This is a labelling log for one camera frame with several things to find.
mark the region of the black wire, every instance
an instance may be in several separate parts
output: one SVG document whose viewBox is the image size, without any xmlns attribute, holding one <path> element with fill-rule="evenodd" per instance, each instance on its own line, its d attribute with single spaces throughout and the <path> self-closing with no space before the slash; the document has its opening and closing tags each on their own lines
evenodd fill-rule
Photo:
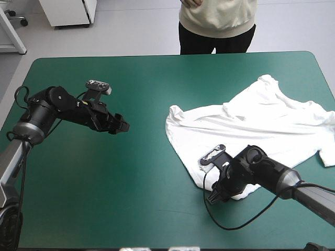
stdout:
<svg viewBox="0 0 335 251">
<path fill-rule="evenodd" d="M 326 190 L 326 191 L 329 191 L 329 192 L 333 192 L 335 193 L 335 190 L 333 189 L 330 189 L 330 188 L 327 188 L 327 187 L 323 187 L 323 186 L 320 186 L 320 185 L 317 185 L 317 184 L 313 184 L 313 183 L 304 183 L 304 184 L 296 184 L 295 186 L 291 186 L 291 187 L 286 187 L 284 189 L 282 189 L 274 198 L 273 200 L 264 208 L 262 209 L 258 214 L 256 214 L 253 218 L 251 218 L 250 220 L 248 220 L 247 222 L 243 223 L 242 225 L 240 226 L 237 226 L 237 227 L 225 227 L 225 226 L 222 226 L 219 222 L 217 222 L 212 213 L 210 212 L 209 208 L 208 208 L 208 204 L 206 202 L 206 194 L 205 194 L 205 180 L 206 180 L 206 176 L 207 174 L 205 174 L 204 176 L 204 181 L 203 181 L 203 198 L 204 198 L 204 204 L 205 204 L 205 207 L 206 207 L 206 210 L 209 214 L 209 216 L 211 217 L 211 219 L 214 221 L 214 223 L 224 229 L 224 230 L 228 230 L 228 231 L 232 231 L 232 230 L 238 230 L 238 229 L 241 229 L 243 227 L 245 227 L 246 225 L 250 224 L 251 222 L 253 222 L 255 219 L 257 219 L 261 214 L 263 214 L 267 209 L 269 209 L 273 203 L 280 197 L 280 195 L 288 190 L 291 190 L 291 189 L 295 189 L 295 188 L 299 188 L 299 187 L 318 187 L 320 189 L 323 189 L 323 190 Z"/>
<path fill-rule="evenodd" d="M 28 105 L 29 88 L 27 86 L 20 86 L 19 88 L 16 89 L 16 91 L 14 93 L 15 103 L 18 105 L 18 107 L 20 107 L 22 109 L 25 109 L 25 110 L 27 110 L 30 113 L 28 107 L 21 106 L 19 104 L 19 102 L 17 101 L 17 95 L 19 94 L 20 90 L 23 89 L 23 88 L 26 89 L 26 94 L 24 96 L 24 102 Z"/>
<path fill-rule="evenodd" d="M 20 218 L 21 218 L 23 195 L 25 191 L 27 146 L 26 146 L 26 141 L 24 138 L 22 138 L 22 151 L 23 151 L 23 161 L 22 161 L 21 191 L 20 191 L 19 206 L 18 206 L 18 211 L 17 211 L 17 218 L 16 218 L 16 223 L 15 223 L 15 234 L 14 234 L 13 244 L 17 242 L 16 239 L 17 239 L 18 228 L 19 228 Z"/>
<path fill-rule="evenodd" d="M 21 177 L 21 190 L 20 190 L 20 198 L 19 198 L 19 205 L 18 205 L 18 210 L 17 210 L 17 217 L 16 217 L 16 223 L 15 223 L 15 228 L 14 228 L 14 238 L 13 238 L 13 243 L 12 245 L 15 245 L 17 240 L 17 234 L 18 234 L 18 228 L 20 224 L 20 219 L 21 219 L 21 211 L 22 211 L 22 204 L 23 204 L 23 195 L 25 191 L 25 180 L 26 180 L 26 164 L 27 164 L 27 145 L 26 142 L 28 142 L 28 138 L 24 135 L 19 135 L 16 132 L 9 131 L 6 133 L 6 136 L 9 141 L 12 141 L 13 139 L 19 139 L 22 141 L 22 153 L 23 153 L 23 160 L 22 160 L 22 177 Z"/>
<path fill-rule="evenodd" d="M 80 93 L 77 98 L 80 98 L 81 96 L 83 96 L 86 92 Z M 62 122 L 63 120 L 60 119 L 57 124 L 48 132 L 46 138 L 57 128 L 57 126 L 59 126 L 59 124 Z"/>
</svg>

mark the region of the white cabinet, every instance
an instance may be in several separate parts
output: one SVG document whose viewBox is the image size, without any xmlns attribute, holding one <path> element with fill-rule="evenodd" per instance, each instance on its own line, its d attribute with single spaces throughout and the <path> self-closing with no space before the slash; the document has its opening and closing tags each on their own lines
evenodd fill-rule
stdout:
<svg viewBox="0 0 335 251">
<path fill-rule="evenodd" d="M 51 26 L 89 25 L 97 0 L 40 0 Z"/>
</svg>

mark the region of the beige sweater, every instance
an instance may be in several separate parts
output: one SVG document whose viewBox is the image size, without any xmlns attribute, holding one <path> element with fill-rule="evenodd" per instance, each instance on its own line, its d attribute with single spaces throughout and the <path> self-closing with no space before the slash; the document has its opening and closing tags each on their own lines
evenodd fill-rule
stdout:
<svg viewBox="0 0 335 251">
<path fill-rule="evenodd" d="M 179 19 L 195 34 L 231 38 L 252 28 L 256 7 L 257 0 L 203 0 L 199 7 L 182 5 Z"/>
</svg>

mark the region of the person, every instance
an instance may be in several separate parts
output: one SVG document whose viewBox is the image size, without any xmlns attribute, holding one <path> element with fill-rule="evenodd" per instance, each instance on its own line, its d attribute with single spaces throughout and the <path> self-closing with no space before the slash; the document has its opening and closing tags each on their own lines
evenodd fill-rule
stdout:
<svg viewBox="0 0 335 251">
<path fill-rule="evenodd" d="M 253 38 L 257 0 L 181 0 L 180 54 L 242 53 Z"/>
</svg>

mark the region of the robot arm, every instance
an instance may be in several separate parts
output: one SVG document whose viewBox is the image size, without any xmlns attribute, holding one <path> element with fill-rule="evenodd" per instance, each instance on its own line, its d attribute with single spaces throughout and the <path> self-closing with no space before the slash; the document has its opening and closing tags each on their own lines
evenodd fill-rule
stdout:
<svg viewBox="0 0 335 251">
<path fill-rule="evenodd" d="M 220 170 L 207 198 L 210 204 L 227 201 L 241 194 L 247 184 L 259 184 L 282 199 L 294 199 L 335 226 L 335 194 L 311 186 L 301 180 L 299 173 L 271 158 L 258 146 L 248 145 L 234 158 L 219 145 L 199 160 L 206 173 L 211 167 Z"/>
<path fill-rule="evenodd" d="M 0 154 L 0 250 L 13 250 L 18 246 L 23 217 L 19 215 L 20 196 L 14 184 L 28 153 L 48 136 L 57 118 L 98 132 L 116 134 L 129 130 L 129 124 L 121 115 L 113 116 L 106 104 L 99 101 L 102 94 L 110 95 L 110 86 L 90 80 L 86 87 L 88 91 L 82 100 L 61 86 L 49 87 L 27 100 L 26 112 L 13 128 L 14 138 Z"/>
</svg>

